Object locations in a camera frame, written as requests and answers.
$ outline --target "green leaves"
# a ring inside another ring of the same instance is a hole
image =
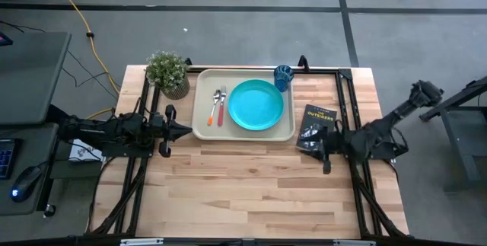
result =
[[[176,53],[157,51],[147,61],[147,79],[161,90],[172,91],[183,83],[187,65]]]

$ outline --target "gray floor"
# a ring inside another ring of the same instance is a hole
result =
[[[74,0],[85,4],[244,5],[338,7],[339,0]],[[65,0],[0,2],[66,3]],[[349,7],[487,8],[487,0],[347,0]],[[85,11],[97,51],[117,82],[125,66],[144,64],[154,50],[177,51],[198,64],[295,64],[301,54],[311,65],[350,66],[342,18],[337,13],[116,12]],[[374,71],[382,111],[409,95],[418,79],[431,80],[450,97],[487,75],[487,15],[351,14],[361,67]],[[91,54],[84,25],[73,11],[4,10],[0,20],[73,34],[70,50],[93,73],[102,72]],[[13,37],[20,34],[0,24]],[[79,81],[89,78],[72,59],[65,68]],[[108,81],[101,81],[109,87]],[[116,104],[94,81],[74,88],[62,74],[53,103],[85,117]],[[481,100],[487,104],[487,97]],[[487,194],[482,190],[447,196],[443,186],[462,178],[459,161],[439,119],[422,123],[419,112],[399,128],[411,151],[397,160],[399,185],[412,235],[418,238],[487,243]],[[0,218],[0,240],[81,234],[94,181],[55,185],[58,214]]]

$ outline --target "black book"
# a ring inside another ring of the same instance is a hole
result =
[[[299,129],[298,142],[296,143],[298,149],[307,152],[317,151],[320,147],[319,142],[304,142],[300,139],[314,135],[324,126],[327,127],[328,131],[333,131],[335,120],[336,111],[306,104],[303,121]]]

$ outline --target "computer mouse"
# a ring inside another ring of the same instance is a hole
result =
[[[18,175],[14,185],[12,185],[10,198],[16,203],[28,199],[43,172],[44,170],[42,166],[30,166],[25,168],[25,170]]]

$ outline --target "wooden table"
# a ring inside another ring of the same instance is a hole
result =
[[[133,111],[142,92],[144,69],[143,65],[127,66],[117,114]],[[371,69],[353,69],[352,73],[362,123],[381,117]],[[161,95],[158,110],[164,112],[166,105],[174,104],[177,122],[190,126],[196,76],[189,75],[191,90],[185,98],[169,101]],[[346,85],[344,91],[349,105]],[[294,102],[297,131],[287,142],[203,141],[189,134],[172,144],[171,158],[162,158],[155,150],[145,178],[137,236],[359,238],[345,159],[331,155],[332,173],[323,175],[320,162],[295,148],[306,104],[339,111],[334,77],[296,75]],[[103,173],[94,227],[119,200],[126,163],[126,158],[117,158]],[[370,166],[378,203],[407,233],[396,175],[383,161],[370,161]],[[372,232],[368,205],[364,210]],[[128,208],[124,229],[130,212]]]

